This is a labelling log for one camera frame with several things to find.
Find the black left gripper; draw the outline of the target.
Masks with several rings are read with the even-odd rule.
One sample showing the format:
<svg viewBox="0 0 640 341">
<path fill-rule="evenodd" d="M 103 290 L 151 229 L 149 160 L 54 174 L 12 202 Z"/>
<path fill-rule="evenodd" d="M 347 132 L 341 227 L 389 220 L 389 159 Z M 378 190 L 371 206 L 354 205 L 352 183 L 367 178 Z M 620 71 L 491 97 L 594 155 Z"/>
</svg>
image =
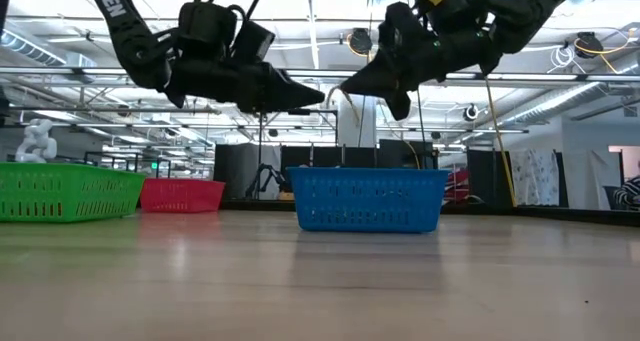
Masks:
<svg viewBox="0 0 640 341">
<path fill-rule="evenodd" d="M 178 108 L 187 96 L 234 103 L 244 113 L 286 112 L 321 103 L 325 94 L 294 81 L 270 63 L 241 64 L 182 58 L 173 64 L 165 95 Z"/>
</svg>

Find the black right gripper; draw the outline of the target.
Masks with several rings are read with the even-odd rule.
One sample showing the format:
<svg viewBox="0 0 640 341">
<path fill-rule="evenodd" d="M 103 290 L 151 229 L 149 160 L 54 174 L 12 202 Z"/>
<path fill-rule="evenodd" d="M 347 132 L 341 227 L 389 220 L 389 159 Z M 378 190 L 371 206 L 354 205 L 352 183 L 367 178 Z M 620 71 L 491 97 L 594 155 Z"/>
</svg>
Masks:
<svg viewBox="0 0 640 341">
<path fill-rule="evenodd" d="M 385 96 L 396 121 L 406 119 L 411 110 L 411 99 L 404 90 L 415 90 L 428 80 L 442 82 L 447 74 L 474 65 L 487 75 L 501 58 L 486 30 L 463 26 L 452 32 L 432 32 L 402 2 L 387 7 L 379 36 L 374 59 L 343 81 L 339 89 L 349 94 Z"/>
</svg>

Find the blue plastic basket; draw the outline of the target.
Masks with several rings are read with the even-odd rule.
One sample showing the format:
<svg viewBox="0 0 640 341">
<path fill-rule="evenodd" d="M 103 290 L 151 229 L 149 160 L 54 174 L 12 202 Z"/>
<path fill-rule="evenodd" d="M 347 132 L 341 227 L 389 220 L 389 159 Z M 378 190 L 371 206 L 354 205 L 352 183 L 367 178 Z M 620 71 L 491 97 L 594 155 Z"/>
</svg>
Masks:
<svg viewBox="0 0 640 341">
<path fill-rule="evenodd" d="M 409 168 L 288 169 L 306 231 L 429 233 L 438 226 L 449 172 Z"/>
</svg>

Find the white building pillar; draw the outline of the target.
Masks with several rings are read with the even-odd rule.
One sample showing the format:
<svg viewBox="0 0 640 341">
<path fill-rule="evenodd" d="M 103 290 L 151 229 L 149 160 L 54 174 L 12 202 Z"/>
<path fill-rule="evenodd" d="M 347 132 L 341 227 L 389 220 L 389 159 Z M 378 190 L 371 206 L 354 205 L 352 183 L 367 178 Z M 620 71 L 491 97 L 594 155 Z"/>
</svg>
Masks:
<svg viewBox="0 0 640 341">
<path fill-rule="evenodd" d="M 338 113 L 338 143 L 340 146 L 373 148 L 377 144 L 376 99 L 369 96 L 351 95 L 361 112 L 362 125 L 356 126 L 350 116 L 343 118 Z"/>
</svg>

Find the black partition panel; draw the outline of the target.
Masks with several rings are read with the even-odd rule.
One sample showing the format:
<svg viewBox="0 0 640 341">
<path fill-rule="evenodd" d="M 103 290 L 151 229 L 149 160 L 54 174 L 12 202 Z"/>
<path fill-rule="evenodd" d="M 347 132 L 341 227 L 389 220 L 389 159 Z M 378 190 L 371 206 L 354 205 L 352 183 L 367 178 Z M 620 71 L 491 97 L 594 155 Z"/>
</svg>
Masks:
<svg viewBox="0 0 640 341">
<path fill-rule="evenodd" d="M 223 199 L 243 199 L 258 169 L 258 146 L 219 144 L 215 149 L 214 180 L 225 184 Z"/>
<path fill-rule="evenodd" d="M 281 169 L 293 166 L 347 168 L 437 169 L 438 156 L 430 142 L 382 139 L 375 147 L 281 147 Z"/>
<path fill-rule="evenodd" d="M 469 150 L 467 152 L 471 194 L 492 208 L 512 207 L 504 162 L 500 151 Z"/>
</svg>

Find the red cart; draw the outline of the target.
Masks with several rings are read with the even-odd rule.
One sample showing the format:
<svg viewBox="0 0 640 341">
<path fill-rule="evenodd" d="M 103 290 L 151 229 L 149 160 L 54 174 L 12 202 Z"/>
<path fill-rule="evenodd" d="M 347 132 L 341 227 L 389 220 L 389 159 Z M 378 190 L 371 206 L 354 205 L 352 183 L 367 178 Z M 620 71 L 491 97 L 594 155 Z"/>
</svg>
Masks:
<svg viewBox="0 0 640 341">
<path fill-rule="evenodd" d="M 451 172 L 445 185 L 444 200 L 459 203 L 466 200 L 469 194 L 469 170 L 460 168 Z"/>
</svg>

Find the red plastic basket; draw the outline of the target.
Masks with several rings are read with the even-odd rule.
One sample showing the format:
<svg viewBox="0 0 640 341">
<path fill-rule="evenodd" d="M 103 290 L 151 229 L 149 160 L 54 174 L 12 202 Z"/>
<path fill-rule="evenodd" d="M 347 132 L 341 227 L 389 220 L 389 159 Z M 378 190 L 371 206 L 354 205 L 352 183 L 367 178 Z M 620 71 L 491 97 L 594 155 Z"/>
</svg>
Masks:
<svg viewBox="0 0 640 341">
<path fill-rule="evenodd" d="M 140 194 L 141 208 L 150 213 L 202 213 L 219 209 L 225 183 L 219 181 L 150 178 Z"/>
</svg>

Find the white patterned cloth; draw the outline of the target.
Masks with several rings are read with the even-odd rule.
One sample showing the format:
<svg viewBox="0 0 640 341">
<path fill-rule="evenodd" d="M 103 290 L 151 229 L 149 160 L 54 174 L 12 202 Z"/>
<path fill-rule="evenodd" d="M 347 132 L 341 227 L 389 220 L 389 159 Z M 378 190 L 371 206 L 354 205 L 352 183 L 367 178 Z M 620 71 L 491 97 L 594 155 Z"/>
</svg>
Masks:
<svg viewBox="0 0 640 341">
<path fill-rule="evenodd" d="M 526 149 L 510 153 L 512 181 L 518 206 L 558 206 L 559 167 L 554 152 Z"/>
</svg>

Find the black metal rack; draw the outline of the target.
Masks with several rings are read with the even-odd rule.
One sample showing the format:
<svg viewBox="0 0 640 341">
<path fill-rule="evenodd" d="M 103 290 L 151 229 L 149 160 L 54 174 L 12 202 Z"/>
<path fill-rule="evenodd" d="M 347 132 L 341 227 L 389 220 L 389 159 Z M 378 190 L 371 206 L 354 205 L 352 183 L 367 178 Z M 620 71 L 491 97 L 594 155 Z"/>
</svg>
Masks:
<svg viewBox="0 0 640 341">
<path fill-rule="evenodd" d="M 151 169 L 151 163 L 157 162 L 158 169 Z M 172 161 L 161 156 L 146 155 L 140 152 L 87 151 L 83 163 L 102 168 L 144 174 L 148 178 L 171 178 Z"/>
</svg>

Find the dark office chair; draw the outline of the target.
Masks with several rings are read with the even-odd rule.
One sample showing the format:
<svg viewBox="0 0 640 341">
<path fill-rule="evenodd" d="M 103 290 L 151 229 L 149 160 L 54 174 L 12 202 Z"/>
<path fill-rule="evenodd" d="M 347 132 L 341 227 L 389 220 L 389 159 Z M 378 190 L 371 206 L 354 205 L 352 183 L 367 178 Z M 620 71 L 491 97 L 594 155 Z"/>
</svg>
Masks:
<svg viewBox="0 0 640 341">
<path fill-rule="evenodd" d="M 617 203 L 615 198 L 615 192 L 618 190 L 616 186 L 604 186 L 605 195 L 611 210 L 622 210 L 622 207 Z"/>
</svg>

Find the green plastic basket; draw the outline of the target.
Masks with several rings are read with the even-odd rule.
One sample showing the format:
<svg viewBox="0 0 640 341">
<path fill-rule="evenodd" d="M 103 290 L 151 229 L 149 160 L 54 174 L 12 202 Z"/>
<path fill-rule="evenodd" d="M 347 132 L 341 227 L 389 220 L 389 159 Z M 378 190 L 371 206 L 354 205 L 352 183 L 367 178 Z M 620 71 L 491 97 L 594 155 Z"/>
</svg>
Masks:
<svg viewBox="0 0 640 341">
<path fill-rule="evenodd" d="M 142 174 L 80 164 L 0 163 L 0 222 L 73 223 L 133 214 Z"/>
</svg>

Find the white robot figure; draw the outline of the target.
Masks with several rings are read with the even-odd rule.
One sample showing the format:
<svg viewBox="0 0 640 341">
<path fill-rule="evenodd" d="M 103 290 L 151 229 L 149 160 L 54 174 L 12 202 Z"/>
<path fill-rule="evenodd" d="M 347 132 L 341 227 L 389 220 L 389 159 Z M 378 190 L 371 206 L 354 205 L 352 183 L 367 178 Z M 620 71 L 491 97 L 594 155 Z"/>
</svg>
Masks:
<svg viewBox="0 0 640 341">
<path fill-rule="evenodd" d="M 16 150 L 18 163 L 46 163 L 57 156 L 57 141 L 50 137 L 53 122 L 32 119 L 24 129 L 24 139 Z"/>
</svg>

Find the person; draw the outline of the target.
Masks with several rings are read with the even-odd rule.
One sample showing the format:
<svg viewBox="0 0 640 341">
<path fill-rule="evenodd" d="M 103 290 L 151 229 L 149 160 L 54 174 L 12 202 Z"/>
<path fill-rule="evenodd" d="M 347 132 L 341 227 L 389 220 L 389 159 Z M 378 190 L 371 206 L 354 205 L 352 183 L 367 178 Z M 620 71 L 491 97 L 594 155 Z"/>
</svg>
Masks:
<svg viewBox="0 0 640 341">
<path fill-rule="evenodd" d="M 640 175 L 625 181 L 614 192 L 614 199 L 617 205 L 640 212 Z"/>
</svg>

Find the black metal stand frame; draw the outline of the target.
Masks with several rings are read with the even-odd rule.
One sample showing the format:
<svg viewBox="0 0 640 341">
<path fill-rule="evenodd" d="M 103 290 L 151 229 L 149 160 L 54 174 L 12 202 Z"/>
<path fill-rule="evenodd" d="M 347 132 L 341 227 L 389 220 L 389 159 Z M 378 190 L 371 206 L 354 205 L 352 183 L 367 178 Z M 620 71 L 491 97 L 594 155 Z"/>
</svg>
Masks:
<svg viewBox="0 0 640 341">
<path fill-rule="evenodd" d="M 309 116 L 311 114 L 318 114 L 322 118 L 325 118 L 325 114 L 331 114 L 335 118 L 338 118 L 337 110 L 323 110 L 323 109 L 306 109 L 306 108 L 295 108 L 287 111 L 287 114 L 294 116 Z M 262 173 L 262 149 L 263 149 L 263 135 L 264 128 L 270 124 L 273 120 L 275 120 L 280 115 L 279 112 L 276 112 L 271 118 L 269 118 L 264 112 L 258 114 L 259 120 L 259 128 L 258 128 L 258 169 L 256 171 L 255 179 L 252 183 L 254 189 L 252 191 L 248 190 L 247 196 L 248 198 L 252 198 L 255 200 L 260 199 L 261 193 L 261 173 Z"/>
</svg>

